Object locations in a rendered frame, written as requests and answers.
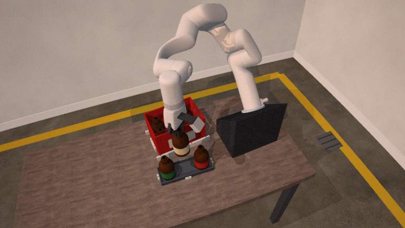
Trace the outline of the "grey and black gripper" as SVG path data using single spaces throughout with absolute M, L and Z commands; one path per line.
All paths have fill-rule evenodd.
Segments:
M 180 133 L 178 131 L 178 127 L 182 128 L 185 131 L 185 121 L 178 119 L 177 117 L 181 114 L 181 112 L 187 114 L 186 105 L 184 105 L 178 110 L 168 110 L 164 108 L 163 110 L 163 117 L 165 122 L 165 127 L 168 128 L 167 134 L 173 134 L 174 137 L 180 138 Z

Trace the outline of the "red crate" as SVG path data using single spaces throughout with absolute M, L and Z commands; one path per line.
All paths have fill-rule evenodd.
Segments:
M 188 106 L 189 110 L 193 113 L 193 116 L 198 116 L 200 115 L 200 119 L 205 123 L 205 117 L 203 116 L 203 114 L 200 112 L 200 110 L 198 109 L 198 107 L 195 105 L 195 103 L 193 102 L 193 100 L 191 99 L 191 97 L 185 98 L 184 99 L 185 105 Z M 194 109 L 195 108 L 195 109 Z M 155 144 L 155 147 L 158 151 L 159 155 L 162 155 L 164 153 L 167 153 L 169 151 L 173 150 L 173 146 L 172 146 L 172 134 L 169 135 L 167 134 L 167 130 L 168 128 L 165 127 L 165 132 L 164 134 L 158 135 L 156 136 L 156 134 L 153 133 L 151 125 L 153 123 L 153 118 L 155 116 L 157 116 L 159 118 L 159 120 L 161 120 L 164 123 L 164 119 L 163 119 L 163 107 L 160 107 L 158 109 L 149 111 L 144 113 L 144 117 L 148 126 L 148 130 L 149 130 L 149 134 Z M 198 112 L 198 114 L 196 113 L 196 111 Z M 164 123 L 165 124 L 165 123 Z M 187 124 L 187 122 L 184 123 L 185 125 L 185 133 L 188 135 L 189 138 L 189 143 L 196 141 L 200 138 L 203 138 L 206 136 L 206 127 L 204 125 L 204 127 L 202 128 L 201 132 L 196 133 L 190 126 L 189 124 Z

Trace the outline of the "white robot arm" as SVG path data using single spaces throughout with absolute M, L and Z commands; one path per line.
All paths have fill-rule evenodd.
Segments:
M 234 74 L 244 107 L 242 113 L 265 107 L 263 103 L 268 99 L 259 98 L 254 76 L 247 69 L 261 62 L 261 52 L 246 29 L 241 28 L 232 32 L 224 23 L 226 19 L 227 11 L 221 4 L 200 4 L 181 17 L 176 36 L 159 49 L 153 65 L 153 73 L 159 78 L 166 109 L 178 110 L 184 105 L 182 86 L 193 71 L 191 62 L 168 58 L 193 48 L 199 31 L 210 33 L 225 53 L 234 52 L 229 56 L 228 63 Z M 188 122 L 196 133 L 201 132 L 205 125 L 198 116 L 183 112 L 177 118 Z

